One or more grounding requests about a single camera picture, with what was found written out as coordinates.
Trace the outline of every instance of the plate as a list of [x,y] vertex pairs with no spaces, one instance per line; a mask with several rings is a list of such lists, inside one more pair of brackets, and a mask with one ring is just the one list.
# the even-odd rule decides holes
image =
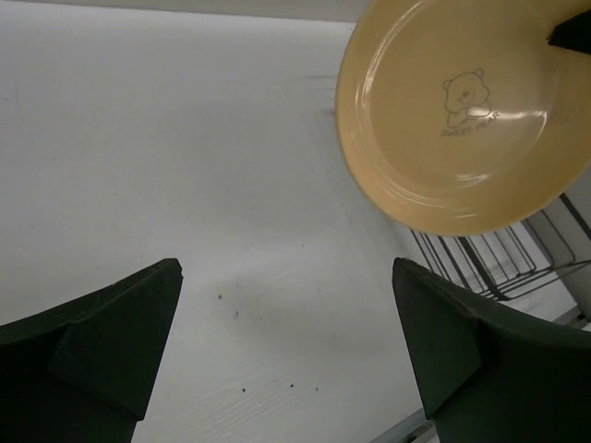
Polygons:
[[410,228],[484,233],[591,159],[591,56],[548,45],[587,2],[375,0],[341,65],[336,120],[361,189]]

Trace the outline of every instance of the wire rack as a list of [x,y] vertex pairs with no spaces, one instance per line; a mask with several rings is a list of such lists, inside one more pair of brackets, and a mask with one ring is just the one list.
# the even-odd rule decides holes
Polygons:
[[487,298],[511,301],[591,264],[591,257],[577,254],[580,247],[561,233],[556,223],[559,218],[568,219],[591,245],[591,228],[565,194],[552,211],[542,210],[520,225],[494,233],[469,237],[412,234],[431,270]]

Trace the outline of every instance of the white countertop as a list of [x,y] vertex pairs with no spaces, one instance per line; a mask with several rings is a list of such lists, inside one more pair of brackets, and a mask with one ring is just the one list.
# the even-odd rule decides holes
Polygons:
[[0,324],[184,268],[134,442],[360,443],[420,408],[390,283],[419,256],[334,130],[352,28],[0,2]]

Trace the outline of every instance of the ceramic plate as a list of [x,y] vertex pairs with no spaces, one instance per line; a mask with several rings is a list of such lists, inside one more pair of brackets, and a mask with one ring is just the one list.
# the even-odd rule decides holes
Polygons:
[[587,2],[376,0],[336,99],[351,174],[395,220],[468,235],[542,209],[591,157],[591,56],[549,46]]

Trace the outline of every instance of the bear drawing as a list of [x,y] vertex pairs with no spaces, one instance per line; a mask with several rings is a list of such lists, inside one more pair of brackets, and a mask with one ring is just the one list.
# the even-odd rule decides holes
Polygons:
[[490,114],[489,91],[484,85],[484,71],[465,72],[443,83],[447,91],[445,109],[450,113],[447,125],[456,128],[469,118],[486,117]]

